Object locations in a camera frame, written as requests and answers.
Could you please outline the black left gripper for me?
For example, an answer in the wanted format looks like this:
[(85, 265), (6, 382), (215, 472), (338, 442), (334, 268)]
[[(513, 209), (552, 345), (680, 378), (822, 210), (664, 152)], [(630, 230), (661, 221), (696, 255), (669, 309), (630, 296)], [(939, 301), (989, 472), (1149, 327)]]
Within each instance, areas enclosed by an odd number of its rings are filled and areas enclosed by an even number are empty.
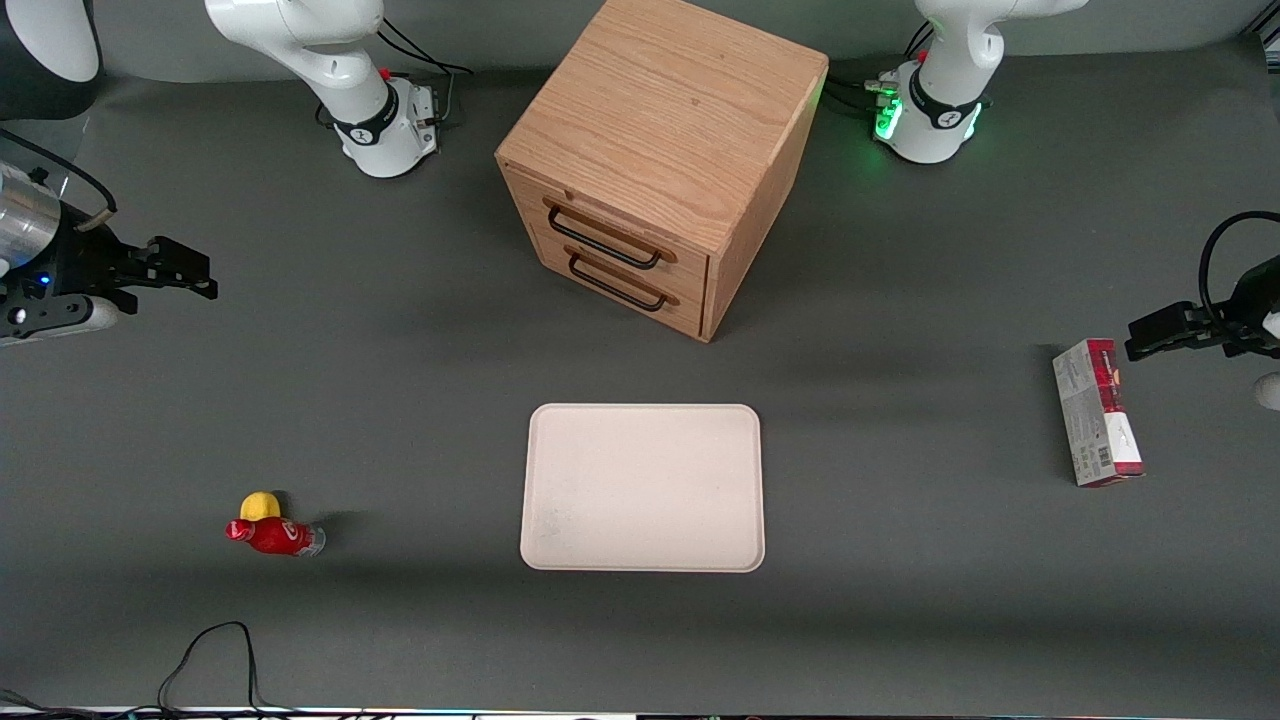
[(1125, 354), (1138, 363), (1156, 354), (1194, 346), (1242, 347), (1248, 352), (1279, 359), (1279, 256), (1251, 268), (1236, 282), (1231, 299), (1170, 304), (1128, 324)]

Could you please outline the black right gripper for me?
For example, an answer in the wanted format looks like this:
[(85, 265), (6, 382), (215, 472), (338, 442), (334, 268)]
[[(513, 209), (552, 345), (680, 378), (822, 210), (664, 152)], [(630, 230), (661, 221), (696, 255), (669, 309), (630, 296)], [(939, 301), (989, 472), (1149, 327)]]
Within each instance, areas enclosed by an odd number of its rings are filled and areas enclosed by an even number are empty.
[(152, 279), (161, 287), (218, 299), (219, 286), (202, 252), (168, 237), (152, 237), (147, 266), (137, 258), (141, 247), (122, 242), (110, 228), (79, 232), (76, 227), (88, 218), (64, 202), (51, 243), (35, 260), (3, 277), (3, 301), (82, 293), (110, 300), (122, 314), (136, 314), (138, 299), (131, 288), (150, 288)]

